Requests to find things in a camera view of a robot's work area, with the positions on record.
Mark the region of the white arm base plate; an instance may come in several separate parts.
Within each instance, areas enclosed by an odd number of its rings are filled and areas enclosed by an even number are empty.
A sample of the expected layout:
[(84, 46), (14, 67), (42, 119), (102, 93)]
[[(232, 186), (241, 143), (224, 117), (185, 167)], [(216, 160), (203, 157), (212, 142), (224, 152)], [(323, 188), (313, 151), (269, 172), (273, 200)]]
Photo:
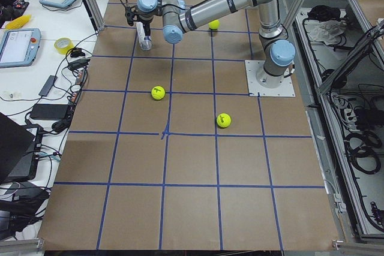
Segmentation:
[(286, 77), (286, 69), (282, 76), (274, 77), (264, 70), (265, 61), (245, 60), (248, 94), (251, 97), (295, 97), (292, 78)]

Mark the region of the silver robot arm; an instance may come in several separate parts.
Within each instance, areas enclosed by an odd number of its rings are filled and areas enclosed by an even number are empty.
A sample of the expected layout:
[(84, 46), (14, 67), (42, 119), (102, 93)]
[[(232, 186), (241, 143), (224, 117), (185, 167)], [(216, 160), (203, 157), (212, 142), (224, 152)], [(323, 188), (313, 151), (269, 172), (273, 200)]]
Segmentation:
[(265, 43), (286, 36), (275, 16), (277, 0), (135, 0), (125, 6), (129, 26), (143, 25), (134, 54), (159, 58), (166, 67), (201, 62), (229, 65), (264, 58)]

